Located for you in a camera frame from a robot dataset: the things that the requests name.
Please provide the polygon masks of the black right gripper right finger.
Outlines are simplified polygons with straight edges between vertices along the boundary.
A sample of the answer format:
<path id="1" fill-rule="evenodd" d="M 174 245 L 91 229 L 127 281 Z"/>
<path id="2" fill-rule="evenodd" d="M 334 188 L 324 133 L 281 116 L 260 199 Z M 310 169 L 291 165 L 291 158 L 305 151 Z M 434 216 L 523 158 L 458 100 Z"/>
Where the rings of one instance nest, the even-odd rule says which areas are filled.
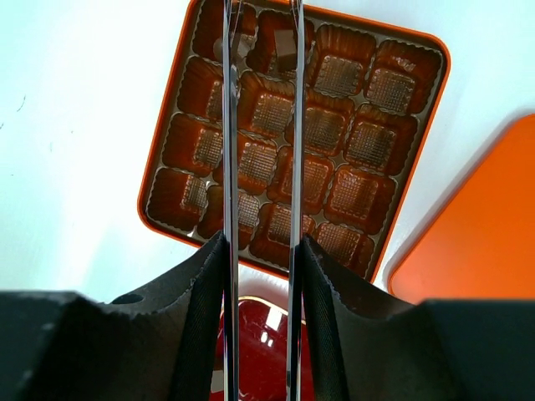
<path id="1" fill-rule="evenodd" d="M 531 400 L 534 304 L 404 302 L 301 243 L 313 390 L 319 400 Z"/>

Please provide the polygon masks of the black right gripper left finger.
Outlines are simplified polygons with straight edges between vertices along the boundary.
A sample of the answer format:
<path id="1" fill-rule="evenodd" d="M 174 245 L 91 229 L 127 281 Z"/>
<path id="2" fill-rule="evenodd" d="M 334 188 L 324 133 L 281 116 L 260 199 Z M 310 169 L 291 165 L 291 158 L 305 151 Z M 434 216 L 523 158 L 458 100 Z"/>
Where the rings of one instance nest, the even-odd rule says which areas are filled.
<path id="1" fill-rule="evenodd" d="M 226 259 L 217 233 L 110 303 L 77 292 L 2 292 L 2 399 L 208 399 Z"/>

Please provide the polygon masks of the dark brown chocolate piece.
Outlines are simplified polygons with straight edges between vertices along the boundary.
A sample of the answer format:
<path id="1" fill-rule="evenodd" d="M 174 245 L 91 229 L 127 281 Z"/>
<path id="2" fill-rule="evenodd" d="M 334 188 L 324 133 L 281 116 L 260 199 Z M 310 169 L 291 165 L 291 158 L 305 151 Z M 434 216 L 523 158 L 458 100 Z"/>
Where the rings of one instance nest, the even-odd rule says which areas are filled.
<path id="1" fill-rule="evenodd" d="M 273 33 L 275 42 L 275 52 L 278 60 L 287 62 L 297 56 L 297 46 L 294 39 L 294 32 L 291 29 L 277 29 Z"/>

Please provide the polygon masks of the metal tongs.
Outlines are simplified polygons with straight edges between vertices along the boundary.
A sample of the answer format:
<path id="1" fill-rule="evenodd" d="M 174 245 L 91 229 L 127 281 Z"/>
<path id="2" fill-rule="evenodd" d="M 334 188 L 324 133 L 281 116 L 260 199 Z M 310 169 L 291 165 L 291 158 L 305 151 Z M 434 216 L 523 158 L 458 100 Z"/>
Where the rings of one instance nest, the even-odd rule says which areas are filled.
<path id="1" fill-rule="evenodd" d="M 242 11 L 241 1 L 224 1 L 222 15 L 222 123 L 223 123 L 223 234 L 226 242 L 227 269 L 224 273 L 224 399 L 239 396 L 239 314 L 238 314 L 238 211 L 237 211 L 237 65 L 232 45 Z M 302 398 L 302 273 L 303 237 L 303 162 L 304 162 L 304 67 L 305 21 L 301 1 L 291 1 L 290 9 L 297 30 L 297 68 L 294 95 L 294 142 L 292 203 L 289 241 L 288 328 L 286 357 L 286 399 Z"/>

